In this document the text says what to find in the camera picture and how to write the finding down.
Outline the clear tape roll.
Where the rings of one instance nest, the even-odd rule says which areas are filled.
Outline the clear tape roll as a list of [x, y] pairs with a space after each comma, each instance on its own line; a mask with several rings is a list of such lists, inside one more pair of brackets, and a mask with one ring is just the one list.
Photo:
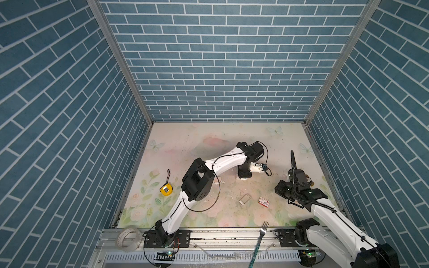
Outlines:
[[133, 252], [141, 244], [143, 234], [136, 227], [122, 230], [116, 239], [116, 247], [123, 252]]

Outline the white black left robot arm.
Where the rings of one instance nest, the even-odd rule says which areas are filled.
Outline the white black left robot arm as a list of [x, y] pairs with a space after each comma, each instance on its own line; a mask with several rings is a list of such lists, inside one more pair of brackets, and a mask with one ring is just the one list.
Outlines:
[[231, 151], [210, 160], [195, 159], [182, 179], [180, 194], [171, 211], [156, 222], [156, 234], [162, 239], [173, 237], [188, 212], [195, 211], [192, 207], [208, 196], [214, 180], [219, 180], [222, 173], [237, 168], [240, 179], [251, 178], [254, 173], [265, 173], [267, 163], [258, 162], [264, 156], [268, 157], [268, 148], [256, 141], [250, 145], [239, 142]]

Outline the green handled fork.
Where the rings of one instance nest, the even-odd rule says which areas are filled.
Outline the green handled fork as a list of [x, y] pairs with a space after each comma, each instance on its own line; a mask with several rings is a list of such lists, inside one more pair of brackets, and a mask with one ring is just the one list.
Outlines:
[[251, 261], [249, 263], [248, 268], [253, 268], [254, 262], [255, 262], [255, 260], [257, 258], [257, 255], [258, 255], [258, 252], [259, 252], [259, 249], [260, 249], [260, 245], [261, 245], [262, 239], [266, 235], [268, 227], [269, 227], [269, 222], [264, 221], [263, 225], [261, 226], [261, 228], [259, 230], [259, 238], [258, 238], [257, 244], [255, 246], [254, 252], [252, 254], [252, 258], [251, 258]]

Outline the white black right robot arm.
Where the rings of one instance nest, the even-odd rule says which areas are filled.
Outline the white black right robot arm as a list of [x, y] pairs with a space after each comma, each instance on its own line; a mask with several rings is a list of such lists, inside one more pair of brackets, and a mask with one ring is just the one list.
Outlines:
[[289, 181], [281, 180], [275, 193], [288, 204], [306, 209], [313, 218], [299, 221], [296, 242], [317, 246], [342, 268], [397, 268], [398, 254], [389, 244], [380, 244], [342, 214], [318, 188], [312, 188], [305, 172], [297, 168], [294, 153]]

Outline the red white staple box sleeve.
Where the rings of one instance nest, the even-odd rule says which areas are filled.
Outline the red white staple box sleeve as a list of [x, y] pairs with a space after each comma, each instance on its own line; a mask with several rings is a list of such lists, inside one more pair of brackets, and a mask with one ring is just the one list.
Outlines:
[[268, 208], [270, 205], [270, 201], [267, 200], [266, 198], [260, 197], [258, 200], [258, 203], [261, 204], [262, 206]]

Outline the aluminium corner post left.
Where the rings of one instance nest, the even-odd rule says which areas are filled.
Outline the aluminium corner post left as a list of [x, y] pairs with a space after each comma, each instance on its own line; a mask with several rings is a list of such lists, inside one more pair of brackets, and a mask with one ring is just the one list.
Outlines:
[[143, 113], [144, 118], [147, 120], [147, 123], [149, 127], [153, 126], [153, 120], [151, 118], [150, 113], [148, 112], [145, 103], [142, 99], [141, 93], [138, 89], [138, 86], [135, 82], [134, 77], [132, 76], [131, 70], [128, 67], [128, 64], [125, 60], [125, 57], [120, 49], [120, 46], [115, 38], [115, 35], [111, 29], [111, 26], [109, 25], [109, 22], [107, 20], [107, 17], [105, 15], [105, 12], [100, 4], [99, 1], [96, 0], [88, 0], [88, 5], [90, 10], [92, 11], [108, 45], [111, 49], [115, 59], [117, 60], [118, 66], [120, 67], [120, 70], [122, 74], [124, 75], [124, 78], [126, 79], [131, 92], [133, 96], [135, 97], [141, 112]]

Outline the white staple box tray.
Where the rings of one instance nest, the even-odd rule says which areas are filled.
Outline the white staple box tray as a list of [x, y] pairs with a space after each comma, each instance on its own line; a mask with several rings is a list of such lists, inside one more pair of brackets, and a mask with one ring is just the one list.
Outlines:
[[240, 200], [239, 200], [239, 204], [244, 206], [245, 204], [247, 204], [247, 202], [249, 202], [251, 200], [251, 196], [249, 194], [245, 194]]

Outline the yellow small object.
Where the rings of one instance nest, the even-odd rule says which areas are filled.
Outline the yellow small object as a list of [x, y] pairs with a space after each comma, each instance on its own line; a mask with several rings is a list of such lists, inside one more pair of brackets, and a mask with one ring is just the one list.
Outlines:
[[173, 187], [171, 183], [165, 183], [159, 190], [163, 196], [169, 196], [173, 193]]

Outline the aluminium corner post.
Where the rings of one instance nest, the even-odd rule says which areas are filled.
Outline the aluminium corner post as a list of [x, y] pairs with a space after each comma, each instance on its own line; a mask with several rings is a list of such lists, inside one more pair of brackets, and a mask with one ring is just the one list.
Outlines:
[[128, 67], [128, 64], [125, 60], [125, 57], [120, 49], [120, 46], [115, 38], [115, 35], [111, 29], [111, 26], [109, 25], [109, 22], [107, 20], [107, 17], [105, 15], [105, 12], [100, 4], [99, 1], [96, 0], [88, 0], [88, 5], [90, 10], [92, 11], [108, 45], [111, 49], [115, 59], [117, 60], [118, 66], [120, 67], [120, 70], [122, 74], [124, 75], [124, 78], [126, 79], [131, 92], [133, 96], [135, 97], [141, 112], [143, 113], [144, 118], [147, 120], [147, 123], [149, 127], [153, 126], [153, 120], [151, 118], [150, 113], [148, 112], [145, 103], [142, 99], [141, 93], [138, 89], [138, 86], [135, 82], [134, 77], [132, 76], [131, 70]]
[[350, 36], [347, 39], [347, 42], [345, 43], [338, 59], [335, 61], [329, 75], [325, 80], [324, 85], [322, 86], [318, 96], [315, 99], [314, 104], [311, 106], [311, 109], [303, 122], [304, 128], [308, 128], [311, 121], [314, 119], [317, 110], [320, 108], [323, 100], [328, 95], [335, 79], [338, 77], [345, 62], [353, 51], [353, 48], [355, 47], [357, 41], [365, 30], [377, 7], [380, 5], [380, 2], [381, 0], [370, 0], [365, 5], [362, 14], [360, 15], [356, 25], [352, 29]]

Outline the aluminium corner post right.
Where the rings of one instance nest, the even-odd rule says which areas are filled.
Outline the aluminium corner post right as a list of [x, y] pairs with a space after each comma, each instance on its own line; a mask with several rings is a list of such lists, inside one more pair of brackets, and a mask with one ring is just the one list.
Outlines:
[[311, 109], [303, 122], [304, 128], [308, 128], [311, 121], [314, 119], [317, 110], [320, 108], [323, 100], [328, 95], [335, 79], [338, 77], [345, 62], [353, 51], [353, 48], [355, 47], [357, 41], [365, 30], [377, 7], [380, 5], [380, 2], [381, 0], [370, 0], [365, 5], [362, 14], [360, 15], [356, 25], [352, 29], [350, 36], [347, 39], [347, 42], [345, 43], [338, 59], [335, 61], [329, 75], [325, 80], [324, 85], [322, 86], [318, 96], [315, 99], [314, 104], [311, 106]]

